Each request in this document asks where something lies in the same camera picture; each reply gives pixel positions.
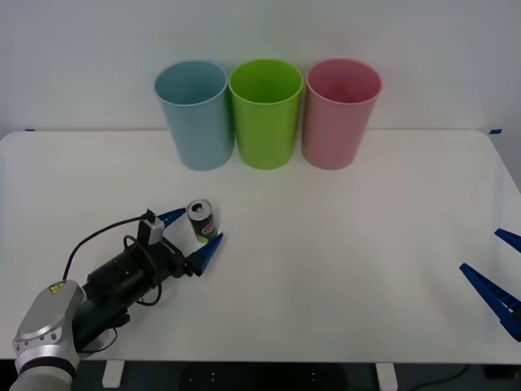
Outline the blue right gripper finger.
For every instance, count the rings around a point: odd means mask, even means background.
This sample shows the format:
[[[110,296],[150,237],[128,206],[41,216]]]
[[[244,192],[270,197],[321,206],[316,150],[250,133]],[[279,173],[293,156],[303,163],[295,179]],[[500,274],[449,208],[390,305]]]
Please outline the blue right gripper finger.
[[[520,342],[520,300],[466,263],[461,264],[459,269],[498,317],[500,324]]]
[[[514,248],[516,251],[521,253],[521,236],[516,235],[512,232],[503,230],[503,229],[497,229],[494,232],[494,235],[498,238],[502,239],[504,242],[506,242],[509,246]]]

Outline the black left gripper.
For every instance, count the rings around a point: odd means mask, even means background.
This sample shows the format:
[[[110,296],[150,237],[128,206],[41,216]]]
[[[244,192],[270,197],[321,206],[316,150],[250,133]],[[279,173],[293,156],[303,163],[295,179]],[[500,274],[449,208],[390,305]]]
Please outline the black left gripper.
[[[168,227],[185,214],[186,208],[180,208],[159,214],[157,217],[163,222],[165,227]],[[149,245],[147,253],[151,256],[157,271],[155,275],[153,269],[151,269],[151,285],[156,286],[157,279],[163,282],[168,277],[179,279],[184,275],[189,277],[202,275],[219,249],[223,239],[224,234],[219,233],[188,257],[185,257],[183,252],[167,239],[162,239],[156,244]]]

